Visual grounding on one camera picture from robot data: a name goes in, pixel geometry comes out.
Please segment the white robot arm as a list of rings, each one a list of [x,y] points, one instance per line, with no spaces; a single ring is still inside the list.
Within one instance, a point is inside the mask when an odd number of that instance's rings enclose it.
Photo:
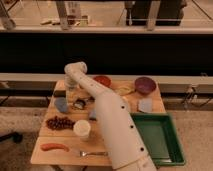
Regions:
[[[101,135],[115,171],[157,171],[122,97],[86,75],[84,62],[64,68],[68,85],[78,83],[94,99]]]

